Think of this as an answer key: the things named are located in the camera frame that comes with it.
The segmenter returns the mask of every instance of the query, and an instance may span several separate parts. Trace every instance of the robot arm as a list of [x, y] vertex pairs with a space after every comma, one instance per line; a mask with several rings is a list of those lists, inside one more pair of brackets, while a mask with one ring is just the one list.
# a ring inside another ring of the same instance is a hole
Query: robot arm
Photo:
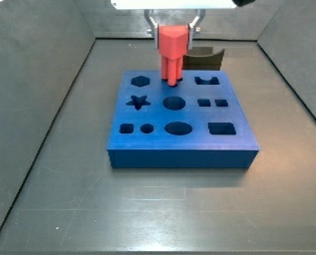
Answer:
[[[254, 0], [111, 0], [119, 10], [144, 10], [150, 28], [147, 33], [155, 38], [155, 48], [160, 54], [160, 78], [170, 86], [181, 79], [182, 56], [191, 49], [193, 37], [199, 33], [199, 23], [205, 9], [230, 9]], [[187, 26], [158, 26], [152, 13], [158, 9], [194, 9], [195, 17]]]

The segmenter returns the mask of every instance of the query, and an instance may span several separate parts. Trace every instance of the square hole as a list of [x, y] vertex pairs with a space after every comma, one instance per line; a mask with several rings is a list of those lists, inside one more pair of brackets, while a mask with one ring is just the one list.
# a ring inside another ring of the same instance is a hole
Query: square hole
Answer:
[[210, 107], [210, 100], [197, 100], [197, 104], [201, 108], [209, 108]]
[[235, 128], [231, 123], [209, 123], [209, 133], [213, 135], [235, 135]]
[[122, 124], [120, 125], [120, 133], [132, 133], [134, 125], [132, 124]]
[[219, 108], [226, 108], [227, 107], [227, 102], [226, 100], [214, 100], [215, 101], [215, 105], [219, 107]]

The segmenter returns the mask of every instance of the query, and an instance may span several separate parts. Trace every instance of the oval hole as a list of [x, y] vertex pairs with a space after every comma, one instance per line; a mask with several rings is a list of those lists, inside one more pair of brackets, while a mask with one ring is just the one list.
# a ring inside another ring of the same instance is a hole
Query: oval hole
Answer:
[[170, 123], [163, 127], [164, 131], [173, 135], [186, 135], [193, 131], [191, 125], [186, 123]]

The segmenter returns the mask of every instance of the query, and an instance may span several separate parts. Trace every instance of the hexagonal hole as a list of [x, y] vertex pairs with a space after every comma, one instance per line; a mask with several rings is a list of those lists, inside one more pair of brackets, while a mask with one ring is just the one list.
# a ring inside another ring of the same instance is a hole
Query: hexagonal hole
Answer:
[[151, 79], [148, 77], [138, 76], [131, 78], [131, 84], [139, 88], [143, 86], [147, 86], [150, 83], [151, 83]]
[[201, 77], [195, 77], [195, 78], [194, 78], [194, 82], [195, 82], [198, 85], [219, 85], [219, 82], [218, 82], [218, 78], [217, 78], [217, 77], [211, 77], [210, 80], [203, 80]]
[[201, 108], [210, 108], [210, 100], [197, 100], [197, 104]]

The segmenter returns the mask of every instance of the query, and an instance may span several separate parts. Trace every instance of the circular hole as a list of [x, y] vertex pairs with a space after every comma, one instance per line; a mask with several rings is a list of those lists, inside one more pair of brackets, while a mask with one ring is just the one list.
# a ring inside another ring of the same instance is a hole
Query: circular hole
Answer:
[[186, 135], [193, 131], [191, 125], [186, 123], [170, 123], [163, 127], [164, 131], [173, 135]]
[[142, 125], [140, 130], [142, 130], [142, 133], [151, 133], [154, 131], [154, 126], [150, 124], [144, 124]]
[[185, 107], [185, 100], [181, 97], [169, 97], [162, 101], [162, 105], [173, 111], [178, 111]]

